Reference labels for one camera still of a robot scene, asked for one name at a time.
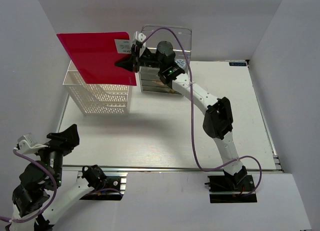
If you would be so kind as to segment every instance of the black label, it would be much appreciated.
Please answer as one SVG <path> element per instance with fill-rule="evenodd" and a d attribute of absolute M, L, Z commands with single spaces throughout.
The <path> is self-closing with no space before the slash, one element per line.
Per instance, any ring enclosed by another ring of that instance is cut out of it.
<path fill-rule="evenodd" d="M 229 62 L 230 66 L 247 66 L 245 62 Z"/>

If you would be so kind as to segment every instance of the perforated basket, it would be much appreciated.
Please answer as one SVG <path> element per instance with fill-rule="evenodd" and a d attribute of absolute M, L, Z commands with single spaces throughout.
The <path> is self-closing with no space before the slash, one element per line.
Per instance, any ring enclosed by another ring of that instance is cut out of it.
<path fill-rule="evenodd" d="M 68 70 L 63 86 L 85 115 L 128 114 L 132 87 L 115 84 L 87 84 L 77 70 Z"/>

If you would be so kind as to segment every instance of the cable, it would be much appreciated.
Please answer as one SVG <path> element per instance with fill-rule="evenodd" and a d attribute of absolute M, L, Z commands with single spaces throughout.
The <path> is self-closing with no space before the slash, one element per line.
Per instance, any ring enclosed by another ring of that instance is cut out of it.
<path fill-rule="evenodd" d="M 46 170 L 43 166 L 41 166 L 38 162 L 34 161 L 32 158 L 29 158 L 23 154 L 20 154 L 18 153 L 18 149 L 15 147 L 13 149 L 13 153 L 20 157 L 20 158 L 23 158 L 27 161 L 29 161 L 30 163 L 32 163 L 33 165 L 37 166 L 39 169 L 41 169 L 46 175 L 49 176 L 49 178 L 51 179 L 52 183 L 53 183 L 53 195 L 52 195 L 52 198 L 50 199 L 50 201 L 47 203 L 47 205 L 39 210 L 39 212 L 37 212 L 35 215 L 31 216 L 31 217 L 28 217 L 26 219 L 11 219 L 11 218 L 8 218 L 8 217 L 3 217 L 3 216 L 0 216 L 0 220 L 4 221 L 4 222 L 7 222 L 7 223 L 11 223 L 11 222 L 14 222 L 14 223 L 25 223 L 25 222 L 28 222 L 34 218 L 36 218 L 37 216 L 41 215 L 51 204 L 52 202 L 54 201 L 55 197 L 56 197 L 56 194 L 57 194 L 57 183 L 56 183 L 56 180 L 55 178 L 52 176 L 52 174 Z"/>
<path fill-rule="evenodd" d="M 100 190 L 97 190 L 97 191 L 92 191 L 88 194 L 94 194 L 94 193 L 101 193 L 101 192 L 107 192 L 107 191 L 114 191 L 114 192 L 117 192 L 118 194 L 121 195 L 121 197 L 123 197 L 124 195 L 117 189 L 115 188 L 112 188 L 112 187 L 109 187 L 109 188 L 103 188 L 103 189 L 100 189 Z"/>
<path fill-rule="evenodd" d="M 260 172 L 260 177 L 259 177 L 259 181 L 257 183 L 257 185 L 255 186 L 255 188 L 249 192 L 249 193 L 246 193 L 246 194 L 243 194 L 243 196 L 248 196 L 250 194 L 252 194 L 253 192 L 255 192 L 258 188 L 258 186 L 260 185 L 260 182 L 261 182 L 261 179 L 262 179 L 262 168 L 261 168 L 261 165 L 259 163 L 259 161 L 255 158 L 255 157 L 252 157 L 252 156 L 249 156 L 249 155 L 245 155 L 245 156 L 242 156 L 238 159 L 232 159 L 218 167 L 215 167 L 215 168 L 212 168 L 212 169 L 204 169 L 201 167 L 199 161 L 198 161 L 198 157 L 197 157 L 197 153 L 196 153 L 196 146 L 195 146 L 195 124 L 194 124 L 194 88 L 193 88 L 193 78 L 192 78 L 192 71 L 191 71 L 191 67 L 190 67 L 190 61 L 188 61 L 188 57 L 187 57 L 187 54 L 185 52 L 185 49 L 183 48 L 179 38 L 177 37 L 177 35 L 168 27 L 159 27 L 157 29 L 155 29 L 143 42 L 142 44 L 144 44 L 155 32 L 159 31 L 159 30 L 168 30 L 176 39 L 176 41 L 178 42 L 181 50 L 182 50 L 182 53 L 183 53 L 183 56 L 185 58 L 185 62 L 186 62 L 186 65 L 188 66 L 188 69 L 189 69 L 189 77 L 190 77 L 190 101 L 191 101 L 191 144 L 192 144 L 192 151 L 193 151 L 193 156 L 194 156 L 194 160 L 195 160 L 195 163 L 196 165 L 198 166 L 198 168 L 203 171 L 203 172 L 213 172 L 213 171 L 217 171 L 217 170 L 220 170 L 221 168 L 235 162 L 235 161 L 238 161 L 238 160 L 242 160 L 242 159 L 245 159 L 245 158 L 250 158 L 250 159 L 253 159 L 256 161 L 256 163 L 258 164 L 259 166 L 259 172 Z"/>

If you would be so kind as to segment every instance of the white panel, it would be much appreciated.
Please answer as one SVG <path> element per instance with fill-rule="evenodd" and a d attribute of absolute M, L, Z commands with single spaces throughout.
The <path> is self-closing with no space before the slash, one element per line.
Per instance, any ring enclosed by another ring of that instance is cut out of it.
<path fill-rule="evenodd" d="M 247 67 L 228 62 L 191 62 L 193 80 L 209 93 L 230 99 L 233 140 L 239 156 L 256 157 L 264 169 L 275 169 Z M 64 158 L 65 165 L 196 168 L 191 146 L 191 105 L 181 95 L 132 89 L 128 116 L 83 116 L 69 99 L 60 130 L 78 124 L 80 145 Z M 200 164 L 214 168 L 222 160 L 204 132 L 204 115 L 194 107 L 195 146 Z M 254 160 L 243 159 L 249 169 Z"/>
<path fill-rule="evenodd" d="M 251 64 L 276 151 L 320 230 L 320 0 L 283 0 Z"/>
<path fill-rule="evenodd" d="M 68 62 L 38 0 L 0 0 L 1 216 L 12 215 L 12 192 L 28 165 L 12 149 L 28 132 L 44 142 L 56 131 Z"/>
<path fill-rule="evenodd" d="M 205 173 L 130 173 L 121 201 L 79 201 L 59 231 L 310 229 L 291 174 L 264 174 L 257 203 L 210 203 Z"/>
<path fill-rule="evenodd" d="M 281 0 L 39 0 L 57 33 L 191 28 L 192 59 L 249 59 Z"/>

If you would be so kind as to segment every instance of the metal wire basket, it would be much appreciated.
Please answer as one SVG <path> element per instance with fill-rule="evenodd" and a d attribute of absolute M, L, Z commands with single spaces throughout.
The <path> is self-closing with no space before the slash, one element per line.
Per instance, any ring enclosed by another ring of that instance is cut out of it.
<path fill-rule="evenodd" d="M 63 86 L 85 115 L 128 114 L 132 87 L 115 84 L 87 84 L 71 62 Z"/>

